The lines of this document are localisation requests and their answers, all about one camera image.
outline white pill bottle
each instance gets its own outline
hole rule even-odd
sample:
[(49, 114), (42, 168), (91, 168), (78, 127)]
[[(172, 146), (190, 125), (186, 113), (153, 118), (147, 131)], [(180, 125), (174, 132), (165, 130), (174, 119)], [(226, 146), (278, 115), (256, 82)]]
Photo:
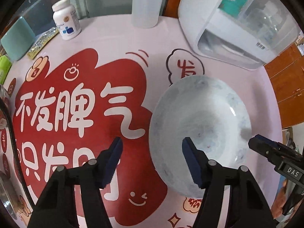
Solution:
[(53, 19), (62, 38), (64, 40), (75, 38), (81, 32), (81, 28), (76, 9), (70, 0), (60, 0), (52, 6), (52, 9)]
[(154, 27), (163, 0), (132, 0), (132, 24), (140, 28)]

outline wooden cabinet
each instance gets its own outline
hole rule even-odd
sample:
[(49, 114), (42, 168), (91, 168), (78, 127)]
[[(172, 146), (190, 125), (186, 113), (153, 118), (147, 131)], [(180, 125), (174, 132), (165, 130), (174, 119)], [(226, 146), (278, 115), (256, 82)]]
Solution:
[(295, 60), (301, 57), (301, 53), (295, 44), (292, 44), (284, 52), (282, 52), (278, 57), (276, 57), (272, 62), (265, 65), (265, 69), (269, 78), (272, 78), (276, 74), (280, 73)]
[(304, 122), (304, 90), (278, 103), (282, 128)]
[(304, 58), (270, 78), (278, 103), (304, 90)]
[(265, 65), (275, 92), (282, 128), (304, 122), (304, 57), (293, 44)]

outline white bowl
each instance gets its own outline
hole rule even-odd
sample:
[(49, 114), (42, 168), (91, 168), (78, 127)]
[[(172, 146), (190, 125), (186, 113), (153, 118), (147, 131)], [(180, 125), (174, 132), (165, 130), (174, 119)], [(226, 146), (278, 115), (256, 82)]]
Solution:
[(251, 138), (251, 123), (240, 97), (226, 83), (206, 76), (185, 77), (171, 85), (153, 112), (149, 147), (155, 169), (167, 186), (201, 199), (182, 153), (189, 136), (196, 148), (222, 166), (242, 165)]

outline white chinese characters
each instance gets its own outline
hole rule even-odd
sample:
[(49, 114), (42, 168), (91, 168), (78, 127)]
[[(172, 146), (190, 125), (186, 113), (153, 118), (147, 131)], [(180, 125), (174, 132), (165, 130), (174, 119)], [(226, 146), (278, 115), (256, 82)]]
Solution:
[[(59, 122), (62, 121), (63, 131), (66, 131), (67, 127), (78, 128), (78, 135), (82, 138), (84, 136), (85, 128), (91, 127), (94, 123), (93, 120), (85, 118), (90, 115), (95, 105), (94, 92), (89, 88), (83, 87), (84, 84), (80, 83), (72, 91), (72, 94), (67, 90), (59, 93), (55, 110), (55, 119), (53, 121), (50, 118), (48, 106), (56, 101), (56, 97), (45, 97), (46, 90), (44, 90), (42, 94), (41, 91), (38, 91), (35, 97), (36, 108), (31, 118), (31, 126), (35, 124), (38, 117), (38, 124), (36, 126), (37, 131), (41, 131), (42, 129), (46, 131), (55, 129), (55, 131), (58, 131)], [(54, 90), (54, 87), (50, 87), (49, 94), (54, 93)], [(23, 132), (24, 129), (25, 111), (27, 116), (31, 115), (31, 109), (29, 106), (25, 105), (25, 101), (32, 97), (33, 92), (26, 93), (20, 97), (22, 102), (16, 111), (16, 116), (19, 116), (21, 113), (21, 132)]]
[[(130, 93), (133, 91), (133, 87), (128, 86), (121, 86), (121, 87), (111, 87), (111, 83), (108, 82), (105, 85), (105, 88), (101, 91), (100, 96), (102, 98), (106, 97), (109, 94), (124, 94)], [(120, 95), (117, 97), (113, 97), (109, 99), (110, 104), (117, 104), (117, 103), (124, 103), (126, 102), (127, 98), (124, 95)], [(123, 115), (123, 121), (120, 126), (121, 134), (128, 138), (128, 139), (137, 139), (142, 137), (145, 134), (145, 130), (143, 128), (131, 130), (129, 126), (132, 121), (132, 112), (129, 108), (125, 106), (116, 106), (107, 109), (104, 112), (105, 116), (112, 116), (112, 115)]]
[[(64, 152), (64, 144), (62, 142), (57, 143), (57, 151), (60, 154)], [(51, 145), (51, 148), (47, 154), (47, 145), (44, 143), (42, 147), (42, 158), (43, 161), (46, 163), (45, 172), (44, 172), (45, 182), (47, 182), (50, 178), (50, 171), (52, 165), (63, 165), (69, 163), (69, 159), (66, 156), (53, 156), (53, 153), (54, 153), (54, 145)]]

